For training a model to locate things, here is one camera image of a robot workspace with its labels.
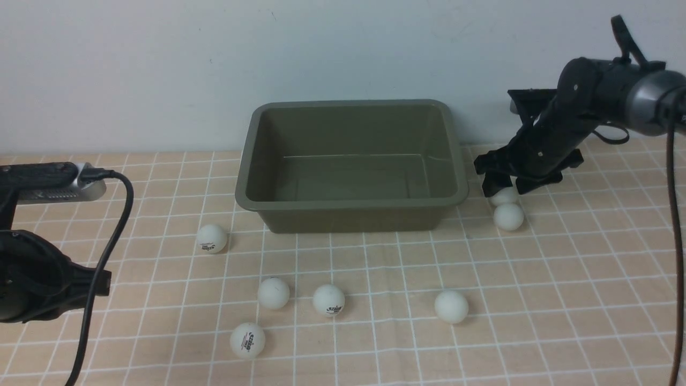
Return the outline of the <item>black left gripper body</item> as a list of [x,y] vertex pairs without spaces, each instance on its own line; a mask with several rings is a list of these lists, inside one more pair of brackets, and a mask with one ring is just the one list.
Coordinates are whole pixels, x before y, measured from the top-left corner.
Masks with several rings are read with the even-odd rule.
[[86,308],[96,296],[109,296],[112,273],[101,267],[85,267],[68,257],[56,261],[59,271],[59,294],[55,297],[55,310],[69,312]]

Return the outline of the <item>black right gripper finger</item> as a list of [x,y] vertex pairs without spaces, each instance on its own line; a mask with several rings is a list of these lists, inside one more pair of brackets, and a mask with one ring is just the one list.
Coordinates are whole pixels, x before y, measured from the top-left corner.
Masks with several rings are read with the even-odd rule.
[[519,176],[516,178],[516,188],[520,195],[527,195],[527,193],[541,187],[561,183],[562,180],[563,174],[561,172],[551,173],[536,179]]
[[510,175],[499,172],[485,172],[482,182],[483,195],[487,198],[495,196],[505,188],[510,187]]

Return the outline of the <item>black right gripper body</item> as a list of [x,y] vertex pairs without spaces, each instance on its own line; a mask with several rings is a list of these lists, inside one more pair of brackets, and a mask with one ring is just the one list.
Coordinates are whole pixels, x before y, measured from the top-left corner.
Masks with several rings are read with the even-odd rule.
[[535,122],[523,124],[504,147],[478,156],[476,172],[542,180],[578,168],[585,161],[579,146],[598,126],[598,120],[588,116],[547,107]]

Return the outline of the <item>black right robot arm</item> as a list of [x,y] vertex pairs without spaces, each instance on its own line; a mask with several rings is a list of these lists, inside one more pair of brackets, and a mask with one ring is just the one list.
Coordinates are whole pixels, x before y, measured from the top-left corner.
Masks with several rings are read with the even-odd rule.
[[504,147],[475,159],[485,197],[560,183],[565,169],[583,163],[579,146],[601,125],[650,137],[684,133],[684,75],[647,60],[620,15],[611,26],[620,56],[575,58],[551,90],[508,91],[522,125]]

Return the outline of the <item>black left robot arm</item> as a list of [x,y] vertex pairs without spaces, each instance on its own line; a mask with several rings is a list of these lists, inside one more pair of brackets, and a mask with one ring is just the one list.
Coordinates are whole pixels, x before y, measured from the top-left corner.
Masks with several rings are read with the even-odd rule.
[[84,309],[91,285],[109,296],[112,273],[77,264],[25,230],[1,232],[2,323],[50,321]]

